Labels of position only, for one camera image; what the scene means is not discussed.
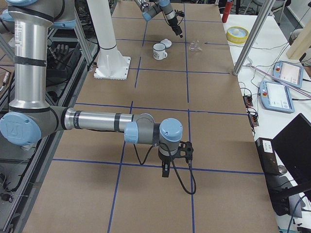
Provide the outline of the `white plastic funnel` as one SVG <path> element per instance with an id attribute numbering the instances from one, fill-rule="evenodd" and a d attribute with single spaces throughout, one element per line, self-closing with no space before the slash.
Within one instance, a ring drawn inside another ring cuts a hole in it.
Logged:
<path id="1" fill-rule="evenodd" d="M 164 44 L 167 49 L 172 46 L 172 41 L 170 41 L 169 39 L 166 39 L 166 38 L 161 40 L 160 43 Z"/>

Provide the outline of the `clear plastic funnel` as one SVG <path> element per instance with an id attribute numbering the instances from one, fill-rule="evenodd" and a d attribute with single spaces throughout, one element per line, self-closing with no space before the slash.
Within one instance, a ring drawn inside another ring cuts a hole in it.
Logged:
<path id="1" fill-rule="evenodd" d="M 194 40 L 189 45 L 190 51 L 202 51 L 202 48 L 199 45 L 199 40 Z"/>

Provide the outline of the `white enamel mug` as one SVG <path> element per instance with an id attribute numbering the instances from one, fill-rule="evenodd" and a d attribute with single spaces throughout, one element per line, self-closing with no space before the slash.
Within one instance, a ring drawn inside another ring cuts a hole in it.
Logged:
<path id="1" fill-rule="evenodd" d="M 156 60 L 167 58 L 166 46 L 163 43 L 153 44 L 153 58 Z"/>

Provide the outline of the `yellow tape roll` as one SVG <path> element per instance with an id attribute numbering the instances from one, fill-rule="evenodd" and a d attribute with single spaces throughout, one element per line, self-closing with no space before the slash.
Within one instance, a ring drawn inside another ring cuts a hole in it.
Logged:
<path id="1" fill-rule="evenodd" d="M 229 27 L 226 31 L 227 40 L 235 44 L 243 44 L 249 36 L 249 31 L 240 26 Z"/>

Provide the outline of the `red bottle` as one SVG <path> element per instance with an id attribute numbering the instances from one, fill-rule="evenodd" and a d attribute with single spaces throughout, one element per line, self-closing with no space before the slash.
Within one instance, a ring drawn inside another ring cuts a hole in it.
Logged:
<path id="1" fill-rule="evenodd" d="M 226 5 L 225 5 L 225 9 L 223 12 L 223 16 L 222 16 L 222 23 L 227 22 L 228 16 L 229 16 L 230 11 L 231 11 L 231 7 L 233 5 L 233 1 L 234 0 L 227 0 Z"/>

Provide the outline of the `upper orange connector board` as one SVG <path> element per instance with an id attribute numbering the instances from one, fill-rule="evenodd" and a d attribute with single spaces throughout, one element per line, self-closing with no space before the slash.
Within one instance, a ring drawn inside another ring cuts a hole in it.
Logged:
<path id="1" fill-rule="evenodd" d="M 246 108 L 253 107 L 252 95 L 244 95 L 242 98 Z"/>

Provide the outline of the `orange connector board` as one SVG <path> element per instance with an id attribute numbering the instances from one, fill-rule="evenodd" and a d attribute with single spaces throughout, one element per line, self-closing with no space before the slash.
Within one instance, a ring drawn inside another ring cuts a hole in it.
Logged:
<path id="1" fill-rule="evenodd" d="M 252 95 L 244 95 L 242 98 L 246 108 L 253 107 Z"/>
<path id="2" fill-rule="evenodd" d="M 255 114 L 255 113 L 253 113 L 253 112 L 248 113 L 248 119 L 249 119 L 249 122 L 250 122 L 251 127 L 257 127 L 257 126 L 259 126 L 259 123 L 258 123 L 258 114 Z"/>

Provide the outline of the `lower orange connector board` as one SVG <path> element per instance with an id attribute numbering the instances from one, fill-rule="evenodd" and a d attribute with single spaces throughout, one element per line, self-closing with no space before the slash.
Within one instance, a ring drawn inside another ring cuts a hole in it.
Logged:
<path id="1" fill-rule="evenodd" d="M 257 126 L 259 126 L 259 123 L 258 123 L 258 114 L 255 114 L 255 113 L 253 113 L 253 112 L 248 113 L 248 119 L 249 119 L 249 122 L 250 122 L 251 127 L 257 127 Z"/>

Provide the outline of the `black computer box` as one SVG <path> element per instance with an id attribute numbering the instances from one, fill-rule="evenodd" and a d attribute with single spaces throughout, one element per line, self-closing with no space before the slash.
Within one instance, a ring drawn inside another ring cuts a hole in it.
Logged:
<path id="1" fill-rule="evenodd" d="M 275 150 L 272 146 L 272 140 L 259 137 L 255 143 L 263 172 L 268 175 L 278 176 L 280 172 L 276 161 Z"/>

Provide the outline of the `lower teach pendant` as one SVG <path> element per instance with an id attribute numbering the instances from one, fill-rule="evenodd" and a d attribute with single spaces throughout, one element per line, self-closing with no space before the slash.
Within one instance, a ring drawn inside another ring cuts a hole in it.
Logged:
<path id="1" fill-rule="evenodd" d="M 259 85 L 260 99 L 267 110 L 294 113 L 294 104 L 287 86 L 280 83 L 262 81 Z"/>

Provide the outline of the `teach pendant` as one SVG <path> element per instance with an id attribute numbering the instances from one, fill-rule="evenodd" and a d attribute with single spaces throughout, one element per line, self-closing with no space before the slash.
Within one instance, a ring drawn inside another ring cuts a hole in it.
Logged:
<path id="1" fill-rule="evenodd" d="M 291 86 L 301 88 L 303 81 L 303 67 L 287 61 L 279 61 L 274 65 L 273 76 Z"/>
<path id="2" fill-rule="evenodd" d="M 259 85 L 260 99 L 267 110 L 294 113 L 294 104 L 287 86 L 280 83 L 262 81 Z"/>

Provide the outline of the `upper teach pendant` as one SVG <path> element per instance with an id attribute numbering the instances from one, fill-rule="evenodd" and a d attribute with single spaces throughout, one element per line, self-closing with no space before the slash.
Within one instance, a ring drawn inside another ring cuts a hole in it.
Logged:
<path id="1" fill-rule="evenodd" d="M 287 61 L 279 61 L 274 65 L 273 76 L 291 86 L 301 88 L 303 81 L 303 67 Z"/>

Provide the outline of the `black laptop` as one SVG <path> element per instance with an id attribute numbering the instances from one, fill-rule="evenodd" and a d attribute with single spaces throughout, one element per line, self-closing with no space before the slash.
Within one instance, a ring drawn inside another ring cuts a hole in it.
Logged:
<path id="1" fill-rule="evenodd" d="M 272 145 L 297 183 L 311 180 L 311 123 L 302 113 L 273 138 Z"/>

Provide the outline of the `aluminium frame post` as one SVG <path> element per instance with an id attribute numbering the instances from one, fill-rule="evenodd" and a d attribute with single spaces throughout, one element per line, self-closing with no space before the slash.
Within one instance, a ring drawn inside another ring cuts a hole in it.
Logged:
<path id="1" fill-rule="evenodd" d="M 233 69 L 233 75 L 238 76 L 246 58 L 248 57 L 248 54 L 258 36 L 258 34 L 260 33 L 260 30 L 262 28 L 262 26 L 264 25 L 264 22 L 266 20 L 266 18 L 268 17 L 274 3 L 276 0 L 266 0 L 261 8 L 261 11 L 259 12 L 255 23 L 250 31 L 249 37 L 246 40 L 246 43 L 238 57 L 238 60 L 234 66 Z"/>

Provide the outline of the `white pedestal column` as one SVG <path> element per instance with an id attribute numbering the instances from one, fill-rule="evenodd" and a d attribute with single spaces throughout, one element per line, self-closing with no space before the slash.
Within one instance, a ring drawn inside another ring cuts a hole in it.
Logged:
<path id="1" fill-rule="evenodd" d="M 94 77 L 126 80 L 131 58 L 118 50 L 108 1 L 88 0 L 87 4 L 100 48 Z"/>

